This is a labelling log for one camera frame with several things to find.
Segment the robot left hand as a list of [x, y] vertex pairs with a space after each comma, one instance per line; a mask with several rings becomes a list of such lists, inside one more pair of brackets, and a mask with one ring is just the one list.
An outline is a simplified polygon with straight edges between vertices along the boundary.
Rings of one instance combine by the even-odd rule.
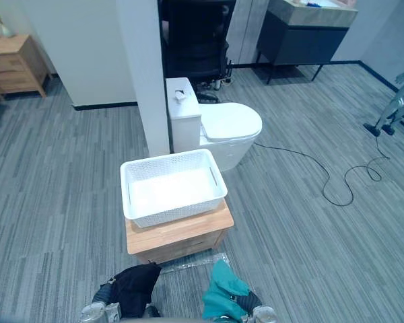
[[102, 284], [95, 292], [92, 303], [102, 302], [106, 305], [111, 303], [119, 303], [119, 287], [121, 286], [121, 278], [116, 275], [110, 278], [105, 284]]

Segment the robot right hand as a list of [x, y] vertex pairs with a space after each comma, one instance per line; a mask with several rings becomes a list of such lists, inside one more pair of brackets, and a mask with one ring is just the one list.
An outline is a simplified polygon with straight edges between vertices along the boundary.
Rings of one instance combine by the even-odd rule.
[[231, 295], [230, 300], [236, 303], [248, 316], [252, 316], [255, 308], [262, 306], [259, 297], [249, 291], [247, 295]]

